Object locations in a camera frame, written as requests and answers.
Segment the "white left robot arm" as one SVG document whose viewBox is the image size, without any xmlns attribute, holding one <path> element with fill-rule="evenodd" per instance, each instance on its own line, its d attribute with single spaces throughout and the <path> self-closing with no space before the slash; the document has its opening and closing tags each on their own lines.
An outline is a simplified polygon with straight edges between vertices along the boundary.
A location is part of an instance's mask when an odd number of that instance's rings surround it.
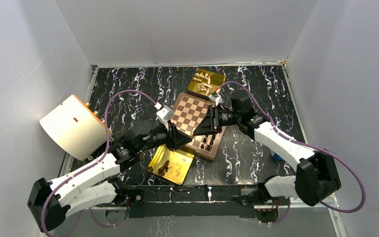
<svg viewBox="0 0 379 237">
<path fill-rule="evenodd" d="M 148 121 L 139 120 L 110 144 L 107 152 L 87 165 L 50 181 L 36 180 L 27 206 L 40 231 L 48 234 L 77 211 L 101 203 L 123 205 L 128 198 L 127 191 L 115 187 L 108 178 L 133 166 L 145 151 L 161 145 L 175 151 L 191 141 L 192 136 L 170 121 L 152 126 Z"/>
</svg>

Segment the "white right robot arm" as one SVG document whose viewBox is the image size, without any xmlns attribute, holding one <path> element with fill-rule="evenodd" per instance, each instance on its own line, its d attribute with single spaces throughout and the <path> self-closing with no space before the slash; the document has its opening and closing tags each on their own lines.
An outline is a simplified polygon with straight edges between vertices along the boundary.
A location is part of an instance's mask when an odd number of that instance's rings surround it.
<svg viewBox="0 0 379 237">
<path fill-rule="evenodd" d="M 314 206 L 341 188 L 341 181 L 330 155 L 302 146 L 273 128 L 264 114 L 255 111 L 250 96 L 238 92 L 231 96 L 231 108 L 210 105 L 193 134 L 221 133 L 224 126 L 237 125 L 240 131 L 279 155 L 295 171 L 293 176 L 273 176 L 258 184 L 259 200 L 272 204 L 278 197 L 300 198 Z"/>
</svg>

